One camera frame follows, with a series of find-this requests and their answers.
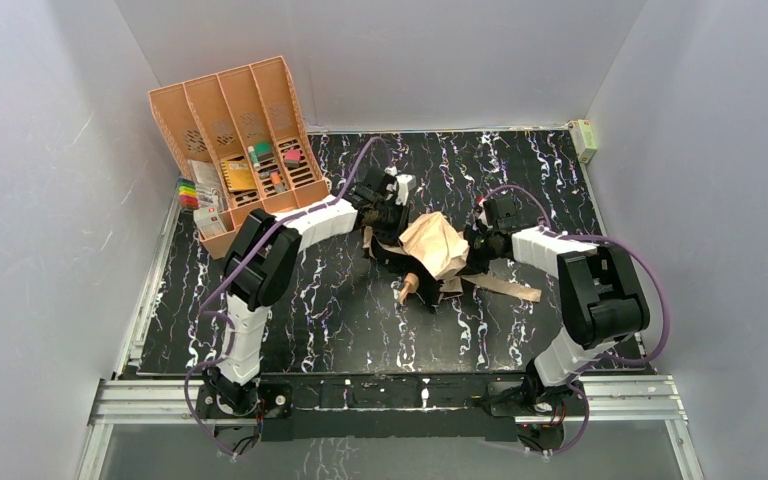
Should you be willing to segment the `pink black eraser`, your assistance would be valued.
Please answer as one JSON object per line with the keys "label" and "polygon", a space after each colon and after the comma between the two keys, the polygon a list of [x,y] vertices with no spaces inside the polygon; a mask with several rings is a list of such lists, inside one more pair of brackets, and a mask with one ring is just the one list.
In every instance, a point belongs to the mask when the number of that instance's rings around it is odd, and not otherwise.
{"label": "pink black eraser", "polygon": [[299,168],[303,160],[304,160],[303,153],[298,148],[287,150],[283,154],[284,165],[286,168],[289,168],[289,169]]}

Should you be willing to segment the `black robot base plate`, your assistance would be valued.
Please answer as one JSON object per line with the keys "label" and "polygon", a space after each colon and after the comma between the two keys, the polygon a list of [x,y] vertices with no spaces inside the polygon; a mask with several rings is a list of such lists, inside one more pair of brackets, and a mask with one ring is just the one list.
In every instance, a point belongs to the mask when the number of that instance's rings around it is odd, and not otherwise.
{"label": "black robot base plate", "polygon": [[222,412],[201,376],[191,398],[210,426],[250,426],[265,442],[354,437],[478,437],[548,448],[584,412],[580,382],[554,410],[496,417],[481,404],[490,383],[520,383],[522,372],[438,374],[277,374],[257,377],[259,404],[248,416]]}

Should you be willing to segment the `colourful marker set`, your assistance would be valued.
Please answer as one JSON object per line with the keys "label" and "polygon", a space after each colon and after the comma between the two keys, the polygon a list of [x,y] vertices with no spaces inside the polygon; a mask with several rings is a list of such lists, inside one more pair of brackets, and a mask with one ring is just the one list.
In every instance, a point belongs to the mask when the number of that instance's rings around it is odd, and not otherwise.
{"label": "colourful marker set", "polygon": [[195,210],[199,208],[199,197],[196,184],[186,178],[179,177],[176,184],[179,206],[182,210]]}

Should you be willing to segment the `white paper card pack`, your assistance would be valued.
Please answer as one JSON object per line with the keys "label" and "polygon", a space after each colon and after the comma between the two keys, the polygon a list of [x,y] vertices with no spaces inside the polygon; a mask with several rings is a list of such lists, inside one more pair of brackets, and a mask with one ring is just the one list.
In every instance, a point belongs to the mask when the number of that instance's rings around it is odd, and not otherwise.
{"label": "white paper card pack", "polygon": [[221,191],[221,181],[212,162],[190,159],[188,161],[195,184],[204,188]]}

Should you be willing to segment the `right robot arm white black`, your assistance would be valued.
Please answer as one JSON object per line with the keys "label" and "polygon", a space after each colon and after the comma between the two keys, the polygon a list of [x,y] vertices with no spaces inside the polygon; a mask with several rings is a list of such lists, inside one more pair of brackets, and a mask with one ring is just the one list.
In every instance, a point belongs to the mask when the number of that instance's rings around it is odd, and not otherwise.
{"label": "right robot arm white black", "polygon": [[573,396],[586,366],[649,326],[632,259],[620,247],[549,233],[527,222],[507,198],[481,198],[473,218],[461,275],[486,274],[497,259],[539,269],[557,281],[562,321],[549,346],[526,365],[522,381],[490,383],[482,407],[496,417],[554,410]]}

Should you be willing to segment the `green white box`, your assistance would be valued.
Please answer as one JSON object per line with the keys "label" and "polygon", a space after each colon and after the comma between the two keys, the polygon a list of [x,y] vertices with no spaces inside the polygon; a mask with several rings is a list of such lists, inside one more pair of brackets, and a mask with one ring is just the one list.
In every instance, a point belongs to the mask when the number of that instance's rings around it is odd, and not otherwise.
{"label": "green white box", "polygon": [[569,122],[569,130],[578,161],[588,164],[599,148],[592,123],[585,119],[573,120]]}

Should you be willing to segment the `orange plastic file organizer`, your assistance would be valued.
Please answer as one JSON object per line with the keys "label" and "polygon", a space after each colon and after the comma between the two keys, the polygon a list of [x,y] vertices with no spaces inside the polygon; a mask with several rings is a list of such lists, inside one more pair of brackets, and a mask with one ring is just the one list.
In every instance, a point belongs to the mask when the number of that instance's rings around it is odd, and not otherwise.
{"label": "orange plastic file organizer", "polygon": [[[283,213],[310,205],[330,192],[305,130],[286,60],[272,57],[149,91],[151,113],[182,176],[192,180],[188,161],[212,162],[221,181],[228,232],[199,239],[214,258],[223,257],[245,217],[254,209]],[[247,147],[260,161],[254,170]],[[302,151],[299,168],[286,168],[283,154]],[[257,189],[230,193],[222,160],[243,156]]]}

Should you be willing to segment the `white red small box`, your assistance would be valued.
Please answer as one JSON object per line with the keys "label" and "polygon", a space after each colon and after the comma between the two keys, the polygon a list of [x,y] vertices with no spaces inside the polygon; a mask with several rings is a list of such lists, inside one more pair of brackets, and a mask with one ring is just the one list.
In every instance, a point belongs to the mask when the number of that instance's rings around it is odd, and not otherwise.
{"label": "white red small box", "polygon": [[209,239],[228,232],[218,207],[207,206],[193,211],[193,220],[202,238]]}

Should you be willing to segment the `green white glue stick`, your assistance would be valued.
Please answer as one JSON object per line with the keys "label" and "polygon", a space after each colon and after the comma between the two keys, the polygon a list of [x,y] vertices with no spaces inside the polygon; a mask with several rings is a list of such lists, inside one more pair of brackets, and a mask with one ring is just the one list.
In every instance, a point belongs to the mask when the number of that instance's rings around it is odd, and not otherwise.
{"label": "green white glue stick", "polygon": [[260,169],[260,161],[259,161],[259,158],[257,156],[255,148],[253,146],[248,146],[247,147],[247,154],[248,154],[248,157],[249,157],[249,161],[250,161],[250,163],[252,165],[252,168],[254,170],[259,170]]}

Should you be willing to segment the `beige folding umbrella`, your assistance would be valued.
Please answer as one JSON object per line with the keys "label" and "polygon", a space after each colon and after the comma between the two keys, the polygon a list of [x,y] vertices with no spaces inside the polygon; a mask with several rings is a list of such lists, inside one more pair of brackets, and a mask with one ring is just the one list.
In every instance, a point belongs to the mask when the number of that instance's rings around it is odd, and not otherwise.
{"label": "beige folding umbrella", "polygon": [[500,257],[489,262],[467,262],[469,244],[463,231],[456,230],[441,212],[420,215],[398,242],[379,242],[372,229],[364,227],[363,249],[367,258],[401,278],[395,294],[400,305],[414,296],[434,310],[442,300],[462,295],[464,283],[519,300],[540,301],[541,290],[490,273],[493,261],[513,258],[511,234],[495,231],[500,236]]}

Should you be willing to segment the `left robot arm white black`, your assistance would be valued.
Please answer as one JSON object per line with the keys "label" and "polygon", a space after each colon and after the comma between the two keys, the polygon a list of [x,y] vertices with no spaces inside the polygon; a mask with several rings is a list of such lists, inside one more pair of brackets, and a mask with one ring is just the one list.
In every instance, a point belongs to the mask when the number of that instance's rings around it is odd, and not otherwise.
{"label": "left robot arm white black", "polygon": [[266,322],[289,289],[299,255],[364,229],[399,236],[415,188],[410,174],[372,168],[343,195],[284,213],[255,209],[248,215],[224,259],[222,352],[203,374],[208,397],[222,412],[248,416],[260,402],[257,377]]}

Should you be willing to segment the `yellow notebook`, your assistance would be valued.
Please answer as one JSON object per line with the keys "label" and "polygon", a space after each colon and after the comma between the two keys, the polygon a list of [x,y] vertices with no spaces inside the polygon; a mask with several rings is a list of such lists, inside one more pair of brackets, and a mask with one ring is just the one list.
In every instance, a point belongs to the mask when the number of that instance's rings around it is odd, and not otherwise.
{"label": "yellow notebook", "polygon": [[230,193],[257,189],[257,182],[254,179],[249,162],[243,156],[222,160],[220,162],[220,169],[225,185]]}

